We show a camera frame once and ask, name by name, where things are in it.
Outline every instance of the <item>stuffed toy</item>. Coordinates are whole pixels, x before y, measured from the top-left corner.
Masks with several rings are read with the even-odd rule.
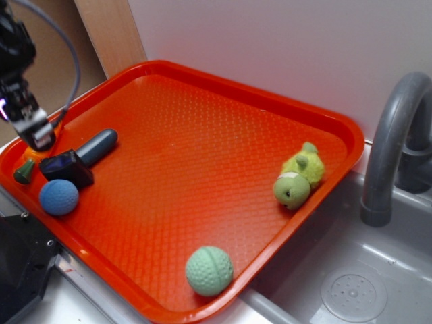
[[[325,167],[312,143],[305,142],[300,152],[282,166],[273,193],[289,210],[299,208],[321,181]]]

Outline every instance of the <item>orange tray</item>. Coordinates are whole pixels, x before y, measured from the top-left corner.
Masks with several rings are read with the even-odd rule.
[[[46,180],[14,181],[26,145],[0,155],[0,183],[138,312],[157,323],[201,321],[224,309],[358,161],[364,138],[343,115],[164,61],[135,65],[76,100],[53,154],[105,128],[115,149],[64,217],[38,203]],[[326,166],[296,212],[273,197],[282,163],[303,142]],[[218,246],[234,280],[204,298],[185,275],[189,256]]]

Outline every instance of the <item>blue ball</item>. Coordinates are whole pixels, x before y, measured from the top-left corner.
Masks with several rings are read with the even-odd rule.
[[[78,204],[78,189],[70,181],[51,180],[40,190],[39,202],[48,214],[66,215]]]

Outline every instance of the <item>gray sink basin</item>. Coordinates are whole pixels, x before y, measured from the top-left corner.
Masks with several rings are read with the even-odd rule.
[[[391,223],[373,228],[361,196],[351,173],[251,283],[281,323],[432,323],[431,203],[395,190]]]

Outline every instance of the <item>tray rim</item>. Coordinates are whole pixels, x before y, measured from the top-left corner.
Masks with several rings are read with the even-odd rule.
[[[252,106],[259,107],[260,105],[268,106],[272,104],[274,111],[272,110],[271,112],[334,134],[344,142],[347,148],[347,156],[344,162],[338,166],[314,193],[314,199],[308,200],[303,207],[293,215],[287,225],[284,226],[261,253],[255,257],[251,264],[239,274],[229,289],[210,303],[191,311],[178,312],[166,310],[151,297],[149,298],[153,300],[153,302],[147,298],[147,302],[149,303],[142,305],[142,293],[144,291],[130,278],[121,273],[120,270],[112,271],[112,269],[106,269],[106,263],[111,262],[101,253],[92,248],[90,244],[83,245],[82,242],[69,237],[69,233],[64,228],[63,223],[62,225],[58,223],[56,225],[55,222],[49,221],[46,217],[37,215],[44,225],[60,238],[66,248],[69,248],[79,259],[93,269],[93,271],[95,271],[94,268],[98,269],[98,271],[95,272],[108,282],[120,296],[125,298],[144,317],[158,323],[193,323],[219,313],[234,301],[234,298],[247,286],[254,275],[256,275],[282,245],[294,235],[296,230],[308,219],[310,213],[317,208],[322,200],[327,197],[331,190],[360,159],[363,153],[365,139],[358,125],[345,115],[167,61],[147,61],[139,63],[108,79],[76,99],[72,103],[64,123],[67,124],[81,113],[91,109],[96,103],[107,98],[113,91],[119,90],[127,83],[143,76],[155,74],[167,76],[174,80],[210,90],[224,97],[241,101]],[[287,105],[290,106],[290,109],[284,109]],[[58,112],[50,118],[53,119],[57,115]],[[313,118],[311,119],[312,115],[320,115],[320,120],[324,119],[325,123],[319,123]],[[22,149],[24,151],[24,148],[25,144],[20,139],[16,139],[3,150],[0,154],[0,159],[6,157],[8,152],[13,149]],[[33,202],[30,199],[26,199],[25,195],[23,196],[21,190],[16,189],[14,184],[9,183],[12,181],[13,180],[7,178],[3,172],[0,172],[0,183],[2,185],[4,184],[7,191],[16,199],[20,197],[18,200],[32,211],[32,209],[34,209],[32,208]],[[91,251],[90,256],[88,254],[76,252],[80,250]]]

